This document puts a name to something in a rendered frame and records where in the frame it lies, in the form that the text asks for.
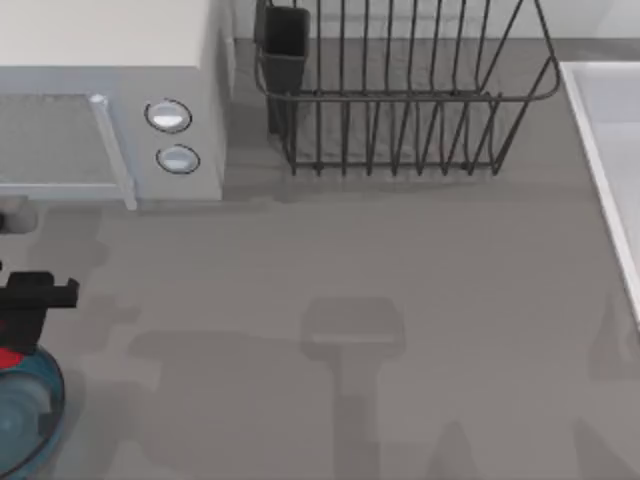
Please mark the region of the blue bowl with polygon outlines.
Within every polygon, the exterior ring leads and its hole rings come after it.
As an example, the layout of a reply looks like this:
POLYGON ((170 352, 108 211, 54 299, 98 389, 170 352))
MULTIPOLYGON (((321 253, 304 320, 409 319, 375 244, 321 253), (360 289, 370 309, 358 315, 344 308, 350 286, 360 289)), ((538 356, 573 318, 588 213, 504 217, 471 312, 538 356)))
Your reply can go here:
POLYGON ((0 369, 0 480, 40 473, 60 441, 65 410, 64 375, 47 349, 0 369))

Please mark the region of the microwave oven glass door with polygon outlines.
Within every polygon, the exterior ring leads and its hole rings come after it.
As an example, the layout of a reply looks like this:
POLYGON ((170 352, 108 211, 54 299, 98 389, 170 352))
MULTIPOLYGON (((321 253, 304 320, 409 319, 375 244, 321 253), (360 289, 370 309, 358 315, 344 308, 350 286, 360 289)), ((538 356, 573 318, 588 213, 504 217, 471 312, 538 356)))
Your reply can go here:
POLYGON ((0 95, 0 196, 122 200, 86 95, 0 95))

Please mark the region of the small silver microwave knob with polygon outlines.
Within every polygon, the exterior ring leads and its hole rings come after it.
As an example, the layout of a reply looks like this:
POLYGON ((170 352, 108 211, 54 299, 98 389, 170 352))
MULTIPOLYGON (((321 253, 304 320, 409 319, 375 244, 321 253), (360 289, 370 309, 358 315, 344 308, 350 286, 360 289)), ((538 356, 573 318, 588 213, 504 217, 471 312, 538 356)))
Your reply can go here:
POLYGON ((155 160, 162 170, 174 175, 189 175, 201 165, 198 153, 182 144, 158 150, 155 160))

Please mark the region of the large silver microwave knob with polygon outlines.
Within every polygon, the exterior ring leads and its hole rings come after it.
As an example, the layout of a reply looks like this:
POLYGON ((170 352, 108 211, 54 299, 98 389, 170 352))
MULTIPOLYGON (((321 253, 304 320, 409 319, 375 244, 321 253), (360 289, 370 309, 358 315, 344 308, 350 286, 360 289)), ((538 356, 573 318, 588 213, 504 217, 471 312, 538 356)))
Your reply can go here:
POLYGON ((170 98, 148 102, 143 115, 152 129, 169 135, 188 130, 193 122, 190 109, 183 102, 170 98))

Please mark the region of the pale microwave oven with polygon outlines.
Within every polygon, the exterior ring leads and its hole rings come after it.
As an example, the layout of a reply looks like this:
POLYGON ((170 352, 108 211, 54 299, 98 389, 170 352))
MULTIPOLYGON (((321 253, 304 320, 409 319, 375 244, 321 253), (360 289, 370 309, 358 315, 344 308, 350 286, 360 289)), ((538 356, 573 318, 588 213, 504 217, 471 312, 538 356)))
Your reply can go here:
POLYGON ((0 0, 0 95, 106 96, 138 206, 221 199, 234 70, 229 0, 0 0), (146 123, 165 98, 190 109, 188 130, 146 123), (198 153, 195 172, 157 165, 175 144, 198 153))

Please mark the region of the dark cutlery holder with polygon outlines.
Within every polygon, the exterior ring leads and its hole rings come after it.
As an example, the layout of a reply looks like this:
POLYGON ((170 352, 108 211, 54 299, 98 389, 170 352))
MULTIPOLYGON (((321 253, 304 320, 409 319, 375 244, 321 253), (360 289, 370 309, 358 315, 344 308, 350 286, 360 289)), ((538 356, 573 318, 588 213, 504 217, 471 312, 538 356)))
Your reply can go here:
POLYGON ((298 6, 279 6, 258 0, 254 41, 264 81, 270 134, 287 136, 292 130, 291 111, 303 83, 309 53, 311 13, 298 6))

